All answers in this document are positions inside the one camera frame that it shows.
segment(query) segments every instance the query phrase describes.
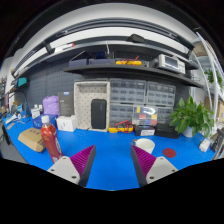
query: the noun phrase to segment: cardboard box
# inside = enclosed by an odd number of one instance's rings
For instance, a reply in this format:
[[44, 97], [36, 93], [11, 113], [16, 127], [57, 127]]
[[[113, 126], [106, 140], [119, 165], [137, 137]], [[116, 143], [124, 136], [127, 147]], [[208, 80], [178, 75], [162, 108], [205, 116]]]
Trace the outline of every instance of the cardboard box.
[[[208, 97], [205, 98], [204, 106], [208, 107], [210, 111], [210, 102]], [[220, 101], [218, 102], [218, 110], [217, 110], [216, 117], [219, 118], [219, 122], [224, 121], [224, 103]]]
[[36, 128], [29, 128], [23, 131], [20, 133], [18, 140], [36, 152], [42, 152], [45, 148], [40, 130]]
[[57, 118], [57, 126], [58, 130], [61, 131], [69, 131], [69, 132], [75, 131], [77, 127], [76, 116], [75, 115], [71, 117], [62, 116]]

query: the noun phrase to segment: potted plant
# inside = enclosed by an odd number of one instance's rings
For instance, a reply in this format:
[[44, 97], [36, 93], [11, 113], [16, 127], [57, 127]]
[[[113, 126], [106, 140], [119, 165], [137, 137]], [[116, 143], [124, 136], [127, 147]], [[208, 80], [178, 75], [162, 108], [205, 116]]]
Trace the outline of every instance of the potted plant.
[[193, 137], [197, 132], [203, 131], [204, 138], [207, 138], [214, 127], [213, 111], [209, 112], [203, 103], [197, 105], [191, 95], [184, 102], [183, 98], [179, 100], [173, 113], [170, 126], [175, 126], [175, 131], [183, 133], [186, 137]]
[[[208, 81], [210, 84], [213, 84], [214, 82], [214, 77], [213, 77], [213, 72], [212, 70], [208, 69], [207, 71], [205, 71], [205, 74], [208, 75]], [[222, 85], [222, 78], [219, 76], [219, 73], [216, 72], [216, 77], [219, 83], [220, 88], [223, 90], [223, 85]]]

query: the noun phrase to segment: wall-mounted shelf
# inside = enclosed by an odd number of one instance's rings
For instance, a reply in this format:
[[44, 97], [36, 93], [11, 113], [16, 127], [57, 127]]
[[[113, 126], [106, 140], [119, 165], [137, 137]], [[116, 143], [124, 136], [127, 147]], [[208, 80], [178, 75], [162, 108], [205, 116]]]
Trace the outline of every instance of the wall-mounted shelf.
[[194, 82], [193, 80], [184, 77], [180, 74], [174, 74], [171, 72], [163, 71], [155, 68], [148, 68], [143, 66], [133, 66], [133, 65], [86, 65], [77, 66], [72, 68], [65, 68], [64, 72], [77, 73], [77, 74], [135, 74], [142, 76], [154, 76], [160, 77], [162, 79], [169, 79], [178, 83], [182, 83], [187, 86], [193, 86], [198, 88], [203, 88], [202, 85]]
[[[149, 54], [149, 60], [158, 57], [159, 54], [165, 54], [167, 56], [176, 56], [178, 59], [185, 63], [186, 70], [198, 69], [198, 65], [195, 62], [191, 62], [185, 57], [174, 53], [170, 49], [161, 48], [153, 45], [143, 45], [135, 44], [126, 41], [109, 41], [108, 42], [110, 51], [122, 51], [122, 52], [135, 52], [136, 54]], [[41, 57], [35, 59], [30, 64], [28, 64], [24, 69], [17, 73], [16, 78], [25, 77], [31, 68], [35, 68], [45, 63], [52, 63], [57, 60], [62, 60], [64, 58], [72, 58], [82, 51], [93, 52], [93, 51], [107, 51], [106, 41], [96, 41], [85, 44], [79, 44], [75, 47], [68, 48], [66, 50], [53, 53], [51, 55], [44, 54]]]

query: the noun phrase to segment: red bottle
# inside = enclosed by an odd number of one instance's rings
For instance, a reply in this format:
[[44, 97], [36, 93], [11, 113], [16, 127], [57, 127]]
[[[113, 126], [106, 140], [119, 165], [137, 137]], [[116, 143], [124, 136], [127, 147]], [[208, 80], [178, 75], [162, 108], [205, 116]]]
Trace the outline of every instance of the red bottle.
[[41, 137], [51, 156], [51, 160], [53, 161], [53, 163], [55, 163], [62, 156], [64, 156], [60, 144], [58, 142], [57, 130], [54, 125], [50, 123], [49, 116], [42, 116], [41, 120], [43, 123], [41, 128]]

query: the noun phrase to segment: bag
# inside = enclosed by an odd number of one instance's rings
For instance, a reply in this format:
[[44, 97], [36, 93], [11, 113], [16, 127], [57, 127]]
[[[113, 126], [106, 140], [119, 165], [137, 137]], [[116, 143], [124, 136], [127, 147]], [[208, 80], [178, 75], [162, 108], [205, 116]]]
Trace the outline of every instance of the bag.
[[43, 99], [44, 114], [59, 115], [58, 96], [46, 96]]

